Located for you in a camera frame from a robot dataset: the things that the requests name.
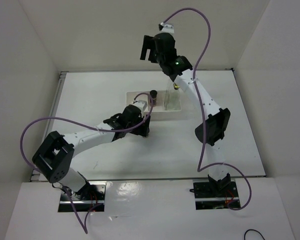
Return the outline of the glass oil bottle gold spout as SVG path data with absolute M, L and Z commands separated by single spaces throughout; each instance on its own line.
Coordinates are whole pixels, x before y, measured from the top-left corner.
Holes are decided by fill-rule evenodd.
M 181 109 L 180 90 L 179 86 L 173 83 L 175 89 L 175 109 L 173 111 L 179 111 Z

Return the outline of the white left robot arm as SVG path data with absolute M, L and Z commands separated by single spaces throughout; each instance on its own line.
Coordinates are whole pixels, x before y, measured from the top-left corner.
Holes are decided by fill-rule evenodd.
M 96 188 L 71 168 L 73 158 L 96 146 L 122 139 L 126 134 L 147 137 L 151 119 L 144 115 L 147 106 L 146 101 L 134 101 L 122 113 L 111 116 L 92 129 L 70 134 L 52 131 L 32 157 L 32 162 L 51 184 L 59 183 L 78 200 L 87 200 L 96 193 Z

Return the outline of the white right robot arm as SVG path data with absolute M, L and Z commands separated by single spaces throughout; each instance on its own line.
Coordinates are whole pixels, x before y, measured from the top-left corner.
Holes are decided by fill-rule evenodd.
M 225 137 L 231 116 L 228 108 L 221 108 L 196 78 L 193 66 L 185 56 L 177 54 L 175 39 L 170 33 L 162 32 L 155 36 L 145 35 L 140 59 L 157 63 L 162 72 L 176 84 L 199 109 L 202 123 L 195 128 L 195 136 L 202 143 L 202 150 L 207 152 L 207 145 L 213 147 Z

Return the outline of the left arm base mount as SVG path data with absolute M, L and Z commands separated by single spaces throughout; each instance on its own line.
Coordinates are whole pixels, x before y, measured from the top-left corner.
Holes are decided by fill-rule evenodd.
M 59 183 L 52 183 L 54 189 L 61 190 L 58 212 L 70 213 L 74 212 L 71 200 L 77 212 L 103 212 L 105 210 L 105 197 L 106 197 L 106 182 L 105 181 L 91 181 L 89 182 L 90 188 L 83 193 L 77 194 L 70 188 L 66 187 L 68 194 Z

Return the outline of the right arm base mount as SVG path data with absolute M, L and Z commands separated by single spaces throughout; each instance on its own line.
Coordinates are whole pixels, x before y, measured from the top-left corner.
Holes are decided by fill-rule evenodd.
M 241 207 L 237 185 L 228 173 L 220 180 L 208 176 L 194 180 L 189 190 L 194 195 L 196 210 L 239 209 Z

